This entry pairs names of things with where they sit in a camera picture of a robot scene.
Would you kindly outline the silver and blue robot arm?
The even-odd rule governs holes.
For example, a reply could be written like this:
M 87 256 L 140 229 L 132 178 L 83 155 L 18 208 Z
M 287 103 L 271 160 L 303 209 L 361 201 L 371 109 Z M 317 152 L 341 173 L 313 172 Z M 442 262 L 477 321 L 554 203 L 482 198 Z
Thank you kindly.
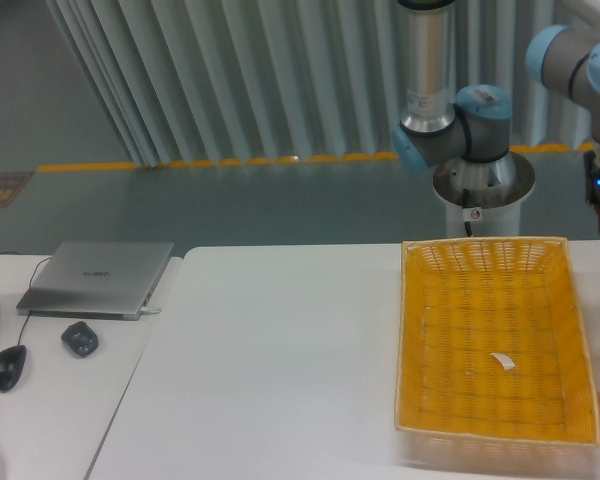
M 494 85 L 449 94 L 451 1 L 403 1 L 412 44 L 407 103 L 391 132 L 400 160 L 435 170 L 450 237 L 515 235 L 521 203 L 535 183 L 530 163 L 510 148 L 512 102 Z M 546 89 L 584 108 L 592 148 L 583 154 L 585 200 L 600 233 L 600 1 L 568 1 L 586 32 L 551 25 L 530 42 L 525 67 Z

